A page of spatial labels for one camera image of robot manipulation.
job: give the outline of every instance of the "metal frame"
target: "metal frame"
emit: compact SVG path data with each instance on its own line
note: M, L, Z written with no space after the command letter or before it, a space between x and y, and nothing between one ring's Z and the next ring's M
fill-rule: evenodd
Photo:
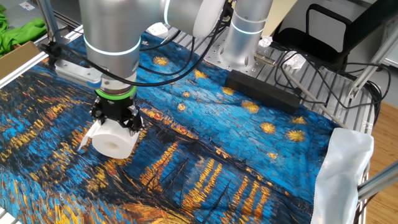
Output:
M66 43L61 33L58 32L58 24L55 20L55 15L51 7L50 0L37 0L37 6L43 14L45 25L47 26L47 35L49 39L55 38L59 43Z
M394 50L396 45L398 45L398 27L394 29L391 36L381 45L380 49L374 55L370 63L381 65L386 60L387 56ZM356 81L352 83L348 92L348 96L351 99L356 97L358 91L362 89L376 69L376 66L367 66L362 74L356 79Z

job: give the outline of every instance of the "cable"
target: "cable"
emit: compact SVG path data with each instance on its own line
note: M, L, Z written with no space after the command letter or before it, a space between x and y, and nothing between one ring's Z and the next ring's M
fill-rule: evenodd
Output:
M166 40L163 44L159 44L158 46L155 46L155 47L148 47L148 48L146 48L146 49L139 49L139 51L154 50L154 49L157 49L157 48L159 48L159 47L163 47L163 46L165 46L165 45L171 43L171 41L175 40L175 39L178 37L178 35L180 35L180 33L181 33L181 31L178 30L178 31L172 36L172 38L170 38L169 40Z
M372 63L356 63L356 62L345 63L345 64L343 64L343 65L367 65L367 66L383 67L383 68L386 69L386 71L387 71L387 73L388 73L388 75L389 75L389 81L388 81L388 84L387 84L386 92L383 94L383 96L381 97L380 100L377 100L377 101L372 102L372 103L363 103L363 104L358 104L358 105L355 105L355 106L346 106L346 105L344 105L344 104L340 101L339 97L338 97L338 96L336 95L336 93L331 89L330 85L327 84L325 78L323 77L323 75L321 74L321 72L319 71L319 69L316 67L316 65L314 65L314 64L312 63L312 61L311 61L306 55L304 55L304 54L300 54L300 55L301 55L302 57L304 57L304 58L307 60L307 62L315 69L316 73L317 73L317 74L320 76L320 78L322 79L322 82L325 84L325 86L329 89L330 93L336 98L337 102L338 102L344 109L347 109L347 110L348 110L348 109L353 109L353 108L357 108L357 107L360 107L360 106L368 106L368 105L375 105L375 104L381 103L381 101L386 97L386 95L387 95L387 93L388 93L388 91L389 91L389 87L390 87L390 85L391 85L391 73L390 73L390 71L388 70L388 68L385 67L384 65L376 65L376 64L372 64Z
M284 87L284 88L288 88L288 89L290 89L290 90L293 90L293 92L294 92L302 101L304 101L304 102L307 102L307 103L315 103L315 104L323 104L323 105L325 105L326 103L324 103L324 102L320 102L320 101L310 101L310 100L306 100L304 97L302 97L302 96L301 96L301 93L302 93L301 89L300 89L300 88L297 88L297 87L295 88L295 87L293 86L292 82L289 80L288 76L286 75L285 70L284 70L284 68L283 68L283 64L286 63L288 60L290 60L292 57L294 57L294 55L296 55L296 54L297 54L297 53L294 53L294 54L291 55L288 59L284 60L282 63L281 63L281 61L278 63L278 65L277 65L277 67L276 67L276 70L275 70L275 75L274 75L275 83L278 84L278 85L280 85L280 86L282 86L282 87ZM286 78L286 80L287 80L287 83L288 83L291 87L290 87L290 86L283 85L283 84L280 84L280 83L277 81L276 76L277 76L277 72L278 72L278 68L279 68L279 67L280 67L280 69L282 70L282 73L283 73L283 75L285 76L285 78Z
M170 74L166 74L166 73L162 73L162 72L156 72L156 71L153 71L153 70L151 70L151 69L149 69L149 68L146 68L146 67L144 67L144 66L142 66L142 65L138 65L138 67L144 69L144 70L147 71L147 72L151 72L151 73L156 74L156 75L173 76L173 75L179 74L180 72L184 71L184 70L188 67L189 63L191 62L191 60L192 60L192 58L193 58L193 52L194 52L194 51L195 51L195 38L192 37L191 53L190 53L190 55L189 55L188 61L186 62L186 64L184 65L184 67L182 67L180 70L178 70L178 71L176 71L176 72L173 72L173 73L170 73Z
M376 196L376 194L370 196L368 198L368 200L365 202L365 204L363 205L361 211L359 211L357 214L355 214L356 218L354 219L354 224L358 222L359 217L362 215L362 213L365 211L366 206L368 205L368 203L374 198L374 196Z
M226 3L227 3L227 1L225 1L225 3L224 3L223 10L226 7ZM217 25L216 25L216 31L217 32L218 32L218 30L220 28L220 25L221 25L221 22L222 22L222 18L223 18L223 13L221 13L220 19L219 19L219 21L217 22ZM205 58L206 54L208 53L208 51L211 48L211 45L214 43L214 41L216 39L215 37L216 36L214 35L211 38L210 43L208 44L208 46L207 46L206 50L204 51L204 53L201 55L199 60L188 71L186 71L184 74L182 74L182 75L180 75L180 76L178 76L176 78L173 78L171 80L167 80L167 81L164 81L164 82L158 82L158 83L138 83L138 82L132 82L132 81L126 80L124 78L121 78L121 77L119 77L119 76L117 76L117 75L115 75L115 74L103 69L102 67L100 67L99 65L95 64L91 60L88 60L86 57L84 57L84 56L80 55L79 53L75 52L74 50L72 50L69 46L63 45L63 44L59 44L59 46L61 46L61 48L63 48L64 50L67 50L67 51L71 52L72 54L74 54L78 58L84 60L86 63L91 65L93 68L97 69L98 71L102 72L103 74L105 74L105 75L109 76L110 78L113 78L113 79L115 79L117 81L120 81L120 82L128 84L128 85L135 85L135 86L141 86L141 87L155 87L155 86L161 86L161 85L166 85L166 84L169 84L169 83L172 83L172 82L176 82L176 81L186 77L187 75L189 75L201 63L201 61Z

